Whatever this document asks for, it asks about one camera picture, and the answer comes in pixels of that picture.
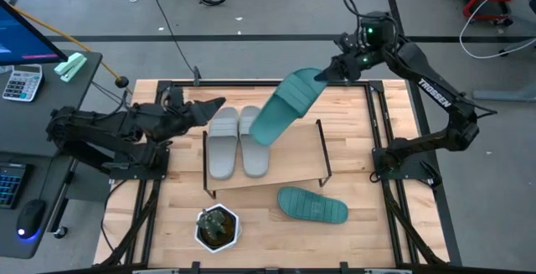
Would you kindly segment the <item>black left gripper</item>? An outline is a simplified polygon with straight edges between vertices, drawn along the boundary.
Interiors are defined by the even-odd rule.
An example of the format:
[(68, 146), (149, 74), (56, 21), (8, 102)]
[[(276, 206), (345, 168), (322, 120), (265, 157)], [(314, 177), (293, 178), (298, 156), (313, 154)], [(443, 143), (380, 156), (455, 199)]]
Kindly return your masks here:
[(224, 97), (208, 101), (187, 101), (179, 106), (171, 102), (163, 102), (165, 114), (158, 126), (158, 137), (182, 136), (193, 127), (206, 126), (225, 102)]

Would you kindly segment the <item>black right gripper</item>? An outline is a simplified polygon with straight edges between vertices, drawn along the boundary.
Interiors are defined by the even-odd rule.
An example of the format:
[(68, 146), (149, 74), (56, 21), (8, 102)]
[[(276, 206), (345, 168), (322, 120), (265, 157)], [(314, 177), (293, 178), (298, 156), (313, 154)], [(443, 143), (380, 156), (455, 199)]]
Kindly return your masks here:
[(361, 52), (340, 54), (332, 57), (330, 68), (326, 68), (314, 77), (315, 81), (327, 83), (341, 81), (356, 81), (362, 71), (371, 65), (371, 56)]

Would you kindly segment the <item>grey rubber slide sandal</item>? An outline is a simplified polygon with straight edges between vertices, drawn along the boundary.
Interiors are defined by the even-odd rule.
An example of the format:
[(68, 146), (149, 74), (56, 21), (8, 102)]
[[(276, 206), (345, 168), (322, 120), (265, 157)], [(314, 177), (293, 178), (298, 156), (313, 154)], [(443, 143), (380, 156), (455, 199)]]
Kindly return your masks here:
[(271, 149), (258, 143), (250, 132), (250, 127), (260, 113), (257, 106), (246, 106), (240, 113), (239, 138), (243, 168), (250, 178), (264, 176), (269, 167)]
[(214, 179), (226, 180), (234, 172), (238, 128), (239, 113), (233, 107), (221, 109), (209, 124), (209, 174)]

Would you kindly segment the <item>green rubber slide sandal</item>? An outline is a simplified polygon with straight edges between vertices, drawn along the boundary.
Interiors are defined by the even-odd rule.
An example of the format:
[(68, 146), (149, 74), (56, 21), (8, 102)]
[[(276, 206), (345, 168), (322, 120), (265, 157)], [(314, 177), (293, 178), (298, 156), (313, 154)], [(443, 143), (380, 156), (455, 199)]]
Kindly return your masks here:
[(321, 73), (305, 68), (283, 79), (250, 125), (250, 135), (259, 144), (270, 146), (295, 120), (303, 118), (327, 87), (326, 80), (315, 79)]
[(348, 220), (348, 207), (344, 202), (298, 187), (279, 189), (277, 203), (286, 215), (298, 220), (334, 225)]

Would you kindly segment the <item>small green cactus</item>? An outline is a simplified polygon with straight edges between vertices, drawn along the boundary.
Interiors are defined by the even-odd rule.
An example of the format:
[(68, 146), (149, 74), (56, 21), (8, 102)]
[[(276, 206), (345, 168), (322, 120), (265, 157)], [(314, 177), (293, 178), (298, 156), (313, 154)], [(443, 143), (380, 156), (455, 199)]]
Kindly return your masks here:
[(196, 224), (201, 230), (205, 230), (210, 239), (217, 240), (219, 235), (226, 233), (223, 226), (224, 221), (225, 216), (221, 210), (207, 211), (203, 209)]

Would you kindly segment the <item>white hexagonal plant pot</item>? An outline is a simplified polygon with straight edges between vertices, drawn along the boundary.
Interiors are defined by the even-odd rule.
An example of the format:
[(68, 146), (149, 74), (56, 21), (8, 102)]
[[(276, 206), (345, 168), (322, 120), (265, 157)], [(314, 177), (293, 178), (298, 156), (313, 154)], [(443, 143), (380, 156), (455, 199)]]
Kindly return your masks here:
[(226, 230), (226, 233), (224, 235), (219, 235), (217, 240), (212, 240), (206, 234), (205, 230), (201, 230), (197, 224), (196, 231), (194, 233), (195, 240), (211, 253), (217, 253), (234, 246), (238, 242), (242, 232), (240, 217), (237, 214), (222, 204), (216, 204), (206, 210), (210, 211), (214, 209), (221, 210), (224, 213), (225, 221), (223, 226)]

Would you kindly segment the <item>mint green stapler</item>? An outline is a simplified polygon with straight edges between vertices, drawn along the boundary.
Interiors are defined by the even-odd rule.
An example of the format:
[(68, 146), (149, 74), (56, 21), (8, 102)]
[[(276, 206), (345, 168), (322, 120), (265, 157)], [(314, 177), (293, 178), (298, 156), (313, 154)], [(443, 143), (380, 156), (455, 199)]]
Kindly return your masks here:
[(59, 63), (54, 72), (63, 82), (70, 82), (77, 72), (84, 66), (87, 58), (81, 53), (72, 54), (66, 62)]

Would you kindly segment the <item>black office desk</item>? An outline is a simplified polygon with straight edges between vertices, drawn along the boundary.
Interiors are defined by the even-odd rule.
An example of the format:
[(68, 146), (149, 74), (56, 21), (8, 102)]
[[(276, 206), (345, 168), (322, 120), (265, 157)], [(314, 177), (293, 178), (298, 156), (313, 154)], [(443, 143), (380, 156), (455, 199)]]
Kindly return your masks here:
[[(86, 63), (69, 82), (62, 81), (54, 72), (54, 64), (43, 65), (44, 83), (31, 102), (2, 98), (9, 75), (0, 75), (0, 165), (27, 167), (15, 207), (0, 208), (0, 257), (33, 257), (47, 231), (74, 159), (57, 152), (57, 147), (47, 140), (46, 127), (52, 110), (64, 106), (80, 108), (102, 59), (100, 53), (85, 52), (84, 56)], [(44, 201), (44, 213), (37, 233), (21, 239), (16, 227), (18, 217), (24, 205), (34, 199)]]

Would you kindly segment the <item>grey metal stand base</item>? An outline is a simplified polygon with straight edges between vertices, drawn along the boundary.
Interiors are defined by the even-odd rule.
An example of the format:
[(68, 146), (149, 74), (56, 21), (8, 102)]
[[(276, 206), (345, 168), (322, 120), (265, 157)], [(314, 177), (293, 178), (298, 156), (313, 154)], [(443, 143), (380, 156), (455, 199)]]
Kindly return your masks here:
[[(536, 37), (510, 44), (503, 49), (500, 49), (497, 56), (505, 57), (508, 54), (525, 49), (529, 46), (533, 46), (536, 49)], [(520, 90), (475, 90), (472, 92), (472, 96), (474, 99), (481, 101), (536, 103), (536, 81), (526, 85)]]

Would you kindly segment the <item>grey desk calculator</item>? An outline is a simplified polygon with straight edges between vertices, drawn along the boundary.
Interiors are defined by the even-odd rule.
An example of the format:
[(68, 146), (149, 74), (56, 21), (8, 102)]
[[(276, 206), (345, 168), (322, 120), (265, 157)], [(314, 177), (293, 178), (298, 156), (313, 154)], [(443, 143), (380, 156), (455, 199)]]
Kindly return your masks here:
[(13, 65), (2, 98), (8, 101), (31, 102), (43, 83), (41, 65)]

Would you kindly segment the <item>computer monitor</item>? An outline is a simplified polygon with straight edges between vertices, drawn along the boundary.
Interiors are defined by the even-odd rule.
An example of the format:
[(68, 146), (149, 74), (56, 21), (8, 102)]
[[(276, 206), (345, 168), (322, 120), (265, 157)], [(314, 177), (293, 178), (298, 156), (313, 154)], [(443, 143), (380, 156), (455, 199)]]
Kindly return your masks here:
[(0, 66), (65, 62), (68, 56), (5, 0), (0, 0)]

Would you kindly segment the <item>black computer mouse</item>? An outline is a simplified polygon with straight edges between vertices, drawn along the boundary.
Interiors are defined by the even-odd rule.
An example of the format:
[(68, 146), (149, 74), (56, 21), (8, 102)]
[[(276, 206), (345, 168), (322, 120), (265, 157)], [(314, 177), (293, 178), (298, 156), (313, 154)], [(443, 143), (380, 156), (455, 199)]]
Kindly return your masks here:
[(37, 235), (45, 209), (46, 203), (42, 199), (33, 199), (24, 205), (16, 223), (19, 239), (28, 240)]

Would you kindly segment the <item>backlit black keyboard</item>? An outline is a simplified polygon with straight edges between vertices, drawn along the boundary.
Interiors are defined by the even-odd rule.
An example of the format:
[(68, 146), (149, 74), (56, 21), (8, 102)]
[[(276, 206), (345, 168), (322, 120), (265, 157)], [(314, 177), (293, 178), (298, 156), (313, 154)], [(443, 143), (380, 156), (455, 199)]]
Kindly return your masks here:
[(16, 207), (27, 171), (26, 164), (0, 163), (0, 209)]

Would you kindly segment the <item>wooden shelf with black frame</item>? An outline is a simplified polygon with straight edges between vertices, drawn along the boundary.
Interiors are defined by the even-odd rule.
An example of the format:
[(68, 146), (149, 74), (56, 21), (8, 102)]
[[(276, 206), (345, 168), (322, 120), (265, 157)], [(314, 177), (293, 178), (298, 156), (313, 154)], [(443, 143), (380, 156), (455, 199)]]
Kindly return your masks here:
[(210, 198), (219, 190), (242, 189), (272, 184), (287, 184), (316, 180), (323, 187), (332, 177), (322, 121), (292, 125), (271, 146), (269, 167), (260, 178), (245, 174), (242, 152), (237, 151), (234, 172), (228, 179), (212, 178), (209, 174), (208, 133), (203, 133), (203, 189)]

